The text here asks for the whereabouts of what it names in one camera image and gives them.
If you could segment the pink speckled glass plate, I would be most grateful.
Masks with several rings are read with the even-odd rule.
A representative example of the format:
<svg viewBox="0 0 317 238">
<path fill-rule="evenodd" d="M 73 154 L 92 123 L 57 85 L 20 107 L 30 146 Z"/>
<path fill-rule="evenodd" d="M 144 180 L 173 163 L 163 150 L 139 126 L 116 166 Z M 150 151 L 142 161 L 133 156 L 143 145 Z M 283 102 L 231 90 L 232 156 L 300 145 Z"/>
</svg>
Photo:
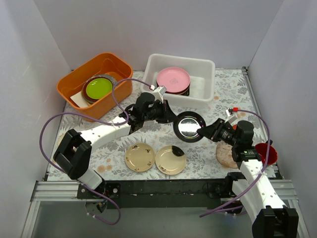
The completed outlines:
<svg viewBox="0 0 317 238">
<path fill-rule="evenodd" d="M 232 158 L 232 146 L 220 142 L 216 146 L 216 159 L 224 167 L 237 169 L 238 166 Z"/>
</svg>

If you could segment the lime green plate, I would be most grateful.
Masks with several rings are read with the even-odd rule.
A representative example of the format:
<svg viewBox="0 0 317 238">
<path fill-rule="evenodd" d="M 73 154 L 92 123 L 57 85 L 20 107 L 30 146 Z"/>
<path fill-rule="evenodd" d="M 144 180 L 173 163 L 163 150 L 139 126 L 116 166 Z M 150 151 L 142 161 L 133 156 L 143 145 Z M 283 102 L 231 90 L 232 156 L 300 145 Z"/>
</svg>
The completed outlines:
<svg viewBox="0 0 317 238">
<path fill-rule="evenodd" d="M 98 100 L 112 91 L 112 82 L 106 78 L 96 78 L 90 81 L 86 87 L 87 96 Z"/>
</svg>

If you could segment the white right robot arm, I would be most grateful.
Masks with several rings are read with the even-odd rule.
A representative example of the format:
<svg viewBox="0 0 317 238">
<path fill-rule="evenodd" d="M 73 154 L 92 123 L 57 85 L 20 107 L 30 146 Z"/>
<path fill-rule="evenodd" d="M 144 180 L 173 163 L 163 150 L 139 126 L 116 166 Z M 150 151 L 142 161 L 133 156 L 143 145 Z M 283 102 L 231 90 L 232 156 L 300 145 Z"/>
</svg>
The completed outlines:
<svg viewBox="0 0 317 238">
<path fill-rule="evenodd" d="M 261 157 L 253 146 L 254 126 L 242 120 L 233 128 L 222 119 L 197 130 L 200 136 L 232 147 L 232 157 L 243 177 L 224 184 L 230 197 L 240 199 L 252 221 L 255 238 L 295 238 L 299 216 L 280 199 L 264 174 Z"/>
</svg>

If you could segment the white plastic bin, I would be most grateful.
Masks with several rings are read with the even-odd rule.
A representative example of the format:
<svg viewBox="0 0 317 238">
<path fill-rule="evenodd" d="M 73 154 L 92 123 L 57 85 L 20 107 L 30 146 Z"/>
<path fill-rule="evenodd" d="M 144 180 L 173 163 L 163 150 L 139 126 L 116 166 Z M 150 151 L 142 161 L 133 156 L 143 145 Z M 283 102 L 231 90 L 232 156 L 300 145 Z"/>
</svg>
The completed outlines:
<svg viewBox="0 0 317 238">
<path fill-rule="evenodd" d="M 173 95 L 166 92 L 163 97 L 167 99 L 172 106 L 193 109 L 205 108 L 214 97 L 214 62 L 207 59 L 152 54 L 149 56 L 143 81 L 156 86 L 159 72 L 172 66 L 181 68 L 189 74 L 189 95 Z"/>
</svg>

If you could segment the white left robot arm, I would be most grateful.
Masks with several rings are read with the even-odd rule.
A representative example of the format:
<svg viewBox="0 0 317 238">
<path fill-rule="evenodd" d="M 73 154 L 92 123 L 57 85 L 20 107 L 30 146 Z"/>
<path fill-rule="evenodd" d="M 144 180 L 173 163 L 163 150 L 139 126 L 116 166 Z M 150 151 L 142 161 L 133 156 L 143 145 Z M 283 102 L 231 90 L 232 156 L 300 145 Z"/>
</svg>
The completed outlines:
<svg viewBox="0 0 317 238">
<path fill-rule="evenodd" d="M 94 198 L 101 198 L 106 191 L 106 182 L 90 167 L 91 154 L 115 139 L 136 132 L 146 121 L 170 123 L 176 119 L 177 116 L 167 100 L 156 99 L 151 93 L 142 93 L 136 103 L 129 105 L 112 121 L 103 121 L 95 128 L 80 132 L 69 130 L 59 144 L 53 159 L 70 179 L 88 187 L 88 192 Z"/>
</svg>

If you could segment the small cream bowl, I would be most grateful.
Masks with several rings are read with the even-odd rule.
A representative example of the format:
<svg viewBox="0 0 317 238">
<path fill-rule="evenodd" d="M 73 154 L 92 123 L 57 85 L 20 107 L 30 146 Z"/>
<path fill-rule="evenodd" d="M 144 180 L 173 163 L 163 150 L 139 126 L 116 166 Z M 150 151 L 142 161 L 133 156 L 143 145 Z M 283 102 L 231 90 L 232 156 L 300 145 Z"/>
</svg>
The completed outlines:
<svg viewBox="0 0 317 238">
<path fill-rule="evenodd" d="M 58 140 L 57 140 L 57 147 L 60 145 L 62 139 L 63 139 L 64 135 L 61 135 Z"/>
</svg>

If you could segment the cream plate with green patch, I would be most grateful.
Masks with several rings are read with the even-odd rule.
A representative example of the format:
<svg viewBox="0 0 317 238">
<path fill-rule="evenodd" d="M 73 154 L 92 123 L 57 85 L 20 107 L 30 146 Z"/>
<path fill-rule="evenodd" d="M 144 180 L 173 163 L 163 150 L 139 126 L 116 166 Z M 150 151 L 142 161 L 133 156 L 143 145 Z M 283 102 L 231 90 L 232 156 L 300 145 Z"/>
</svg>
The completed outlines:
<svg viewBox="0 0 317 238">
<path fill-rule="evenodd" d="M 177 175 L 186 167 L 187 157 L 182 149 L 170 145 L 158 150 L 155 163 L 157 168 L 166 175 Z"/>
</svg>

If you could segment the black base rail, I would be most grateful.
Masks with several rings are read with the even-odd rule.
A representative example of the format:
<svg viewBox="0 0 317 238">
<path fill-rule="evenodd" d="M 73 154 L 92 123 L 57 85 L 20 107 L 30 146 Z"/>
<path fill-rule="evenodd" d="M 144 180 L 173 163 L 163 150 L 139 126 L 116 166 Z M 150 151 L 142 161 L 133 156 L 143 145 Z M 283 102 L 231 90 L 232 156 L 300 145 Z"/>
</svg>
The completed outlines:
<svg viewBox="0 0 317 238">
<path fill-rule="evenodd" d="M 165 180 L 112 180 L 106 181 L 94 194 L 79 185 L 77 198 L 99 202 L 104 196 L 120 208 L 214 208 L 235 195 L 232 185 L 242 179 L 240 172 L 228 173 L 225 178 L 165 179 Z"/>
</svg>

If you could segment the cream floral plate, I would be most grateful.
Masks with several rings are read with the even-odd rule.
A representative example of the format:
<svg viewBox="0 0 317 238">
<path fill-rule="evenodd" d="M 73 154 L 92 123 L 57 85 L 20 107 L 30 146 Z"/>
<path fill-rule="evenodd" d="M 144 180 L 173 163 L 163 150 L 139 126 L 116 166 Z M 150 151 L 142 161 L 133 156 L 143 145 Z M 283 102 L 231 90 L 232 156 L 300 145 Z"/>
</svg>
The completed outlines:
<svg viewBox="0 0 317 238">
<path fill-rule="evenodd" d="M 135 172 L 145 172 L 155 163 L 156 153 L 146 143 L 135 143 L 125 152 L 125 164 Z"/>
</svg>

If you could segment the white square plate in bin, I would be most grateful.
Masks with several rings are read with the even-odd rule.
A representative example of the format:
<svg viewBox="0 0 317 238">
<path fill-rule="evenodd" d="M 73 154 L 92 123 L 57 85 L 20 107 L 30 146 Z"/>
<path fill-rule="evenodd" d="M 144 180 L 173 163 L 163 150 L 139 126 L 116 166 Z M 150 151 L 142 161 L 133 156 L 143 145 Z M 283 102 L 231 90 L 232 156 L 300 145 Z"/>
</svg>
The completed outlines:
<svg viewBox="0 0 317 238">
<path fill-rule="evenodd" d="M 90 106 L 90 104 L 82 96 L 81 92 L 78 92 L 75 95 L 71 96 L 70 99 L 79 108 L 86 108 Z"/>
</svg>

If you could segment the black round plate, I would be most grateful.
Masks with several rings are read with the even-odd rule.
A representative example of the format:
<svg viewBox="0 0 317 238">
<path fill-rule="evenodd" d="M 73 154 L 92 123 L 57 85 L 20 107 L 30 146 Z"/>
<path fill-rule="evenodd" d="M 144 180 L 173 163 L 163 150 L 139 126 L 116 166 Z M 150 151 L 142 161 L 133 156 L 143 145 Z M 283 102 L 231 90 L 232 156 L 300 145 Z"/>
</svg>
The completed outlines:
<svg viewBox="0 0 317 238">
<path fill-rule="evenodd" d="M 205 120 L 198 113 L 186 111 L 180 113 L 173 122 L 173 131 L 180 140 L 195 143 L 203 138 L 197 131 L 205 126 Z"/>
</svg>

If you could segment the orange plastic bin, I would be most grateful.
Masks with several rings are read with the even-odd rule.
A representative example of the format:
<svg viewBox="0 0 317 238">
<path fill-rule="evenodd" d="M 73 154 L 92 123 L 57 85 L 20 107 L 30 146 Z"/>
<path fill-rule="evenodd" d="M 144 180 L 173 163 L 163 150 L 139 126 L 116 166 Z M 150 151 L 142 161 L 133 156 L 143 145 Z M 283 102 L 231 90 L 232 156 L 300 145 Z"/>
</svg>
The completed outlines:
<svg viewBox="0 0 317 238">
<path fill-rule="evenodd" d="M 85 82 L 95 75 L 108 74 L 120 81 L 131 78 L 132 67 L 124 60 L 112 53 L 102 53 L 84 63 L 67 76 L 62 78 L 56 86 L 57 92 L 80 114 L 100 119 L 116 106 L 111 93 L 108 93 L 95 103 L 81 108 L 71 100 L 71 96 L 81 93 Z"/>
</svg>

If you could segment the floral table mat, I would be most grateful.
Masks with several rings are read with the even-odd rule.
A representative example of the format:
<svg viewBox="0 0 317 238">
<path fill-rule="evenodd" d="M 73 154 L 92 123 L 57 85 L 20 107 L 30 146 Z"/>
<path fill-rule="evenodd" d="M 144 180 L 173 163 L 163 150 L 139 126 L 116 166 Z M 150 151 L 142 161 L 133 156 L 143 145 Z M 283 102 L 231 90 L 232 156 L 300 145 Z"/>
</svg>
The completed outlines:
<svg viewBox="0 0 317 238">
<path fill-rule="evenodd" d="M 216 119 L 226 118 L 226 109 L 239 107 L 238 120 L 250 121 L 254 129 L 255 144 L 266 142 L 267 136 L 260 120 L 254 116 L 254 105 L 250 95 L 248 82 L 239 69 L 217 69 L 215 71 L 214 98 L 203 109 L 198 110 L 207 124 Z M 111 141 L 98 148 L 90 158 L 91 167 L 105 180 L 146 180 L 169 179 L 168 175 L 153 166 L 139 173 L 129 169 L 124 161 L 126 150 L 133 144 L 147 143 L 155 151 L 164 146 L 174 145 L 181 148 L 187 157 L 185 169 L 174 176 L 175 179 L 217 179 L 223 178 L 232 168 L 221 165 L 216 158 L 218 144 L 202 139 L 197 143 L 185 143 L 179 140 L 172 124 L 159 124 L 154 121 L 145 122 L 137 132 Z"/>
</svg>

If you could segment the black skull mug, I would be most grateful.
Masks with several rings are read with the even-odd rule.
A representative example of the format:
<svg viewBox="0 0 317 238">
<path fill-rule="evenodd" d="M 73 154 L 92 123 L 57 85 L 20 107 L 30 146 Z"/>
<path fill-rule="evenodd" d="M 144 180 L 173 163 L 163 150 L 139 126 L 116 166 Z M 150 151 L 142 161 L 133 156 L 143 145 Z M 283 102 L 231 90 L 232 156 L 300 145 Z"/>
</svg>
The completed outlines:
<svg viewBox="0 0 317 238">
<path fill-rule="evenodd" d="M 278 160 L 278 153 L 271 143 L 269 150 L 267 150 L 268 143 L 259 143 L 255 145 L 255 149 L 261 157 L 262 163 L 265 164 L 267 161 L 267 166 L 273 165 Z"/>
</svg>

